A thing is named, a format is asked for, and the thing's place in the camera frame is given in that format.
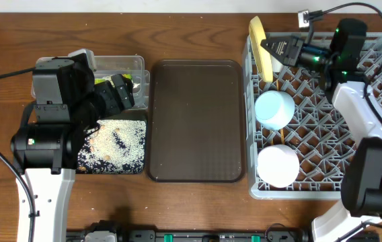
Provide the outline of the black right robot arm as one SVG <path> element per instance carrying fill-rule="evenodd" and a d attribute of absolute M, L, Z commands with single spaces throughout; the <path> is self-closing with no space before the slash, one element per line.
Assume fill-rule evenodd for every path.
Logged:
<path fill-rule="evenodd" d="M 382 108 L 370 78 L 357 68 L 366 37 L 366 23 L 346 18 L 338 23 L 329 48 L 296 36 L 269 37 L 260 43 L 285 66 L 319 72 L 319 88 L 356 143 L 340 201 L 311 223 L 313 241 L 346 241 L 368 226 L 382 227 Z"/>

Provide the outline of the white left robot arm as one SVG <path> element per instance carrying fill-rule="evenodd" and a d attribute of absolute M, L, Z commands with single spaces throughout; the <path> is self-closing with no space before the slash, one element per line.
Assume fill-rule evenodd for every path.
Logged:
<path fill-rule="evenodd" d="M 18 241 L 64 241 L 77 156 L 87 131 L 134 106 L 132 82 L 116 74 L 96 83 L 92 51 L 40 61 L 32 71 L 35 102 L 12 136 L 20 199 Z"/>

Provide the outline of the yellow plate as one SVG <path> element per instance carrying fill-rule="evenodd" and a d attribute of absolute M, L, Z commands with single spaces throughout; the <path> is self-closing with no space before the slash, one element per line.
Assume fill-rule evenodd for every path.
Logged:
<path fill-rule="evenodd" d="M 255 16 L 250 20 L 249 34 L 252 54 L 254 56 L 258 74 L 264 82 L 272 83 L 272 61 L 269 52 L 261 45 L 262 41 L 266 39 L 266 33 L 258 16 Z"/>

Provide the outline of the green yellow snack wrapper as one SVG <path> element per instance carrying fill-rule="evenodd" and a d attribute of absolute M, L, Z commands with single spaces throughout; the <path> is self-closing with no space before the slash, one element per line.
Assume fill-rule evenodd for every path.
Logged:
<path fill-rule="evenodd" d="M 122 74 L 122 76 L 124 78 L 127 78 L 127 79 L 130 79 L 132 80 L 132 75 L 130 74 Z M 108 76 L 105 76 L 105 77 L 101 77 L 101 78 L 95 78 L 95 84 L 97 85 L 98 83 L 102 83 L 102 82 L 105 82 L 105 81 L 109 81 L 111 83 L 112 86 L 114 86 L 114 82 L 112 80 L 112 75 L 108 75 Z"/>

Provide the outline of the white cup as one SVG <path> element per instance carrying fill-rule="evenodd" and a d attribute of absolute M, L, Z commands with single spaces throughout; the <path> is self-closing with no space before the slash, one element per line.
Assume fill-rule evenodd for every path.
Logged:
<path fill-rule="evenodd" d="M 271 64 L 272 64 L 272 71 L 274 73 L 281 72 L 282 68 L 283 68 L 283 64 L 273 56 L 271 56 L 270 59 L 271 59 Z"/>

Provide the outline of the light blue bowl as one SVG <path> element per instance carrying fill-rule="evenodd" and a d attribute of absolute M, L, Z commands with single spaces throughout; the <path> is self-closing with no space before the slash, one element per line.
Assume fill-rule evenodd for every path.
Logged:
<path fill-rule="evenodd" d="M 256 120 L 268 130 L 280 130 L 293 119 L 295 103 L 282 91 L 266 91 L 255 101 Z"/>

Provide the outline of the white rice bowl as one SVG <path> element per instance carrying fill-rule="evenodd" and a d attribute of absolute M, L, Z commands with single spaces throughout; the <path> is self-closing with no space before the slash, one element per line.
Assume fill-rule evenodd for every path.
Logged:
<path fill-rule="evenodd" d="M 257 172 L 261 180 L 275 188 L 291 185 L 299 174 L 299 158 L 286 145 L 272 145 L 258 153 Z"/>

